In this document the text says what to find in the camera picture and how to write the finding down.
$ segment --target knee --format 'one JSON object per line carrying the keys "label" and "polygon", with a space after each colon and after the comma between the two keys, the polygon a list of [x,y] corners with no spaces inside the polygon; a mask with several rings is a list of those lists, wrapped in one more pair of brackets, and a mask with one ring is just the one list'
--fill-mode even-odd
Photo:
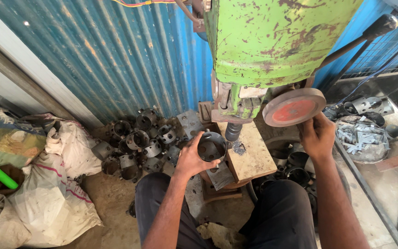
{"label": "knee", "polygon": [[270,195],[281,196],[283,199],[294,200],[298,202],[308,202],[307,191],[298,183],[291,180],[278,180],[272,183],[266,189]]}
{"label": "knee", "polygon": [[170,177],[161,172],[155,172],[144,176],[136,185],[136,195],[153,192],[154,189],[167,190],[170,184]]}

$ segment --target hand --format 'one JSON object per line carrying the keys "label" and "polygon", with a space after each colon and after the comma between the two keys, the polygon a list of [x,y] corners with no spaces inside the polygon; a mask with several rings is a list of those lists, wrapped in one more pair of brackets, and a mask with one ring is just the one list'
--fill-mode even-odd
{"label": "hand", "polygon": [[322,112],[298,124],[300,143],[312,160],[332,155],[336,125]]}
{"label": "hand", "polygon": [[197,173],[216,167],[220,163],[219,159],[206,162],[199,157],[198,144],[204,132],[198,132],[196,137],[190,140],[180,151],[174,174],[182,178],[190,179]]}

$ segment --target forearm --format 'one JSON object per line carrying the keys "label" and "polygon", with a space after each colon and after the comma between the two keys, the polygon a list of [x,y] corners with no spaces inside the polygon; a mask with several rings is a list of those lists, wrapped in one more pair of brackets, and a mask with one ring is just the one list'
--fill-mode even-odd
{"label": "forearm", "polygon": [[143,249],[176,247],[180,212],[187,182],[188,178],[176,173],[171,178],[164,199],[142,245]]}
{"label": "forearm", "polygon": [[331,155],[314,160],[322,248],[369,248]]}

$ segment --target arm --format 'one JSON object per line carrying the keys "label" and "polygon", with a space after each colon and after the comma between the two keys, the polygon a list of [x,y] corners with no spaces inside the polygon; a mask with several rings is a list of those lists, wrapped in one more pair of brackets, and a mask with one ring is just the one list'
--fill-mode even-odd
{"label": "arm", "polygon": [[216,167],[219,159],[203,161],[198,155],[198,143],[203,132],[199,132],[179,154],[176,170],[169,188],[159,206],[156,217],[142,245],[143,249],[175,248],[179,232],[180,212],[188,180],[197,173]]}
{"label": "arm", "polygon": [[322,248],[365,249],[368,241],[343,189],[332,155],[336,125],[323,113],[299,126],[301,144],[317,175],[319,235]]}

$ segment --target yellow wire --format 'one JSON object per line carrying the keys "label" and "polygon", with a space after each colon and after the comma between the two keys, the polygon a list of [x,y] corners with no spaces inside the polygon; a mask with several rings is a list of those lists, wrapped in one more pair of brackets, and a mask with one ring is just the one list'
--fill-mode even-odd
{"label": "yellow wire", "polygon": [[125,5],[124,3],[119,2],[118,0],[112,0],[112,1],[115,1],[116,3],[119,3],[120,5],[125,6],[125,7],[129,7],[129,8],[141,7],[141,6],[152,4],[152,3],[176,3],[174,1],[173,2],[161,2],[161,1],[157,1],[157,0],[155,0],[155,1],[148,0],[148,1],[145,1],[145,2],[142,2],[142,3],[139,3],[137,5],[130,6],[130,5]]}

